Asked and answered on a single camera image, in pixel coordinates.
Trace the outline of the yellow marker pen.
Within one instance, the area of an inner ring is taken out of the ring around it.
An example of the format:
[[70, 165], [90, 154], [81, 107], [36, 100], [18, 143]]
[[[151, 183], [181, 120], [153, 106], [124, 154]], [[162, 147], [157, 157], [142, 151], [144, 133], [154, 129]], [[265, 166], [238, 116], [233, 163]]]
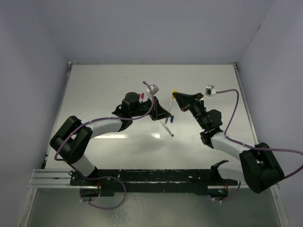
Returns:
[[[169, 104], [169, 108], [168, 108], [168, 112], [170, 112], [171, 111], [171, 108], [172, 108], [172, 103], [173, 103], [173, 99], [174, 99], [174, 96], [173, 95], [171, 95], [171, 101], [170, 101], [170, 104]], [[165, 120], [165, 124], [167, 124], [168, 123], [168, 117], [166, 118], [166, 120]]]

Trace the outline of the blue marker pen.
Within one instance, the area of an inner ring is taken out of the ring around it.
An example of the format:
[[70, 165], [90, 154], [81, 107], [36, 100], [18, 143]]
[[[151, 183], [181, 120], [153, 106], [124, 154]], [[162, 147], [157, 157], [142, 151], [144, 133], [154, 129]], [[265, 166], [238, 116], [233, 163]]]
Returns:
[[161, 125], [164, 127], [164, 129], [169, 133], [169, 135], [171, 137], [174, 137], [174, 134], [172, 133], [172, 131], [166, 126], [165, 123], [163, 123], [162, 121], [160, 121]]

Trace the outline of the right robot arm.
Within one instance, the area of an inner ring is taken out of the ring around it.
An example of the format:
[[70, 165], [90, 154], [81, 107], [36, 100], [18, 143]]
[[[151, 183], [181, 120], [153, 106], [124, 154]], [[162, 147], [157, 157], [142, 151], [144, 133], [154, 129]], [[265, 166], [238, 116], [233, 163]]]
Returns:
[[204, 145], [220, 150], [240, 162], [237, 167], [219, 165], [218, 169], [210, 174], [214, 184], [221, 185], [227, 179], [235, 180], [245, 182], [253, 192], [261, 193], [284, 180], [285, 174], [266, 143], [244, 145], [227, 138], [220, 128], [221, 112], [215, 109], [207, 111], [202, 100], [204, 95], [201, 93], [188, 95], [179, 92], [174, 92], [172, 95], [181, 111], [190, 111], [203, 129], [200, 138]]

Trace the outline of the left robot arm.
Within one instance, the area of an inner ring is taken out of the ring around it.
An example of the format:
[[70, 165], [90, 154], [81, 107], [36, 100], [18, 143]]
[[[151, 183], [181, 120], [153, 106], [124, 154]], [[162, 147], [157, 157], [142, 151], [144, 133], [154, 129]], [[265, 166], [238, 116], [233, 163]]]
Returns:
[[171, 114], [160, 105], [157, 97], [140, 102], [137, 93], [129, 92], [109, 117], [85, 122], [70, 116], [52, 137], [50, 146], [81, 174], [86, 185], [93, 185], [98, 178], [97, 168], [84, 154], [89, 141], [103, 134], [124, 131], [135, 118], [145, 116], [157, 121], [169, 118]]

